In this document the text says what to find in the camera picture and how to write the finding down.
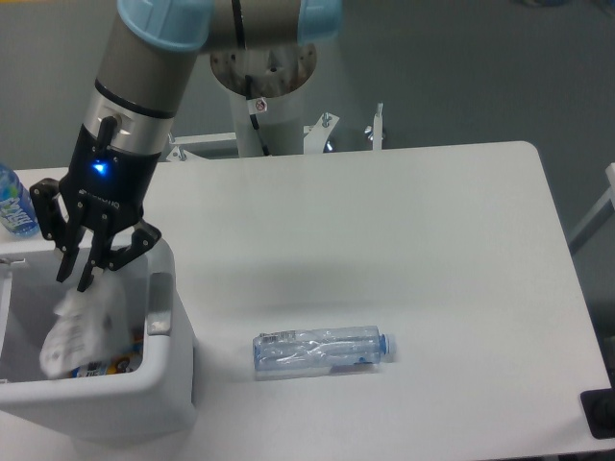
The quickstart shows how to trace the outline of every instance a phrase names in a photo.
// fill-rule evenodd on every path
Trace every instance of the crushed plastic bottle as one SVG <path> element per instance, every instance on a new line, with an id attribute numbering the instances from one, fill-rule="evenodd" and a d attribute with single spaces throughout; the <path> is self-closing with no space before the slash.
<path id="1" fill-rule="evenodd" d="M 394 336 L 380 334 L 378 327 L 263 333 L 253 346 L 257 372 L 377 364 L 396 351 Z"/>

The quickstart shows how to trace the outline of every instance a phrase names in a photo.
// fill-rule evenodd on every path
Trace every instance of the bin handle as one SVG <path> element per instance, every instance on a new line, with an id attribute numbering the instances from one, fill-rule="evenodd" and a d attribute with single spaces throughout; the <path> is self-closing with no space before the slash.
<path id="1" fill-rule="evenodd" d="M 170 336 L 172 327 L 173 276 L 156 272 L 150 276 L 146 329 L 149 336 Z"/>

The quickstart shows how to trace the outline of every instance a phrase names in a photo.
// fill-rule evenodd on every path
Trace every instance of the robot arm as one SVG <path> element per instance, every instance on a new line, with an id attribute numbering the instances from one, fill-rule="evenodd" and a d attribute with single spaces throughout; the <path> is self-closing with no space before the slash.
<path id="1" fill-rule="evenodd" d="M 30 189 L 43 237 L 61 253 L 58 281 L 70 276 L 86 230 L 93 232 L 79 291 L 95 268 L 118 270 L 160 240 L 143 220 L 143 199 L 199 53 L 326 38 L 341 19 L 341 0 L 215 0 L 215 7 L 212 0 L 118 0 L 117 7 L 68 173 Z M 129 227 L 131 245 L 112 250 Z"/>

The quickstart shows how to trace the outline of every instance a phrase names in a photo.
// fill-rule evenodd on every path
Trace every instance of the white bin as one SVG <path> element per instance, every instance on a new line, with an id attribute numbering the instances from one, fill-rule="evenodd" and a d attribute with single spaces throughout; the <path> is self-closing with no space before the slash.
<path id="1" fill-rule="evenodd" d="M 75 286 L 55 281 L 59 261 L 48 242 L 0 245 L 0 410 L 69 436 L 97 439 L 170 432 L 196 419 L 192 375 L 196 341 L 175 289 L 173 254 L 163 240 L 122 268 L 132 328 L 144 327 L 143 361 L 122 375 L 47 380 L 38 353 L 56 321 L 53 307 Z"/>

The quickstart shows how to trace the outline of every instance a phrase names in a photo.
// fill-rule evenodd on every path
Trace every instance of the white table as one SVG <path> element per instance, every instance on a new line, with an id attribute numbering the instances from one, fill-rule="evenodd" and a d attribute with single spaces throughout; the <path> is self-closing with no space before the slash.
<path id="1" fill-rule="evenodd" d="M 161 164 L 145 209 L 175 253 L 200 342 L 199 420 L 184 433 L 98 445 L 2 414 L 3 461 L 615 448 L 584 420 L 580 392 L 609 382 L 527 143 Z M 378 373 L 254 380 L 261 332 L 372 324 L 399 348 Z"/>

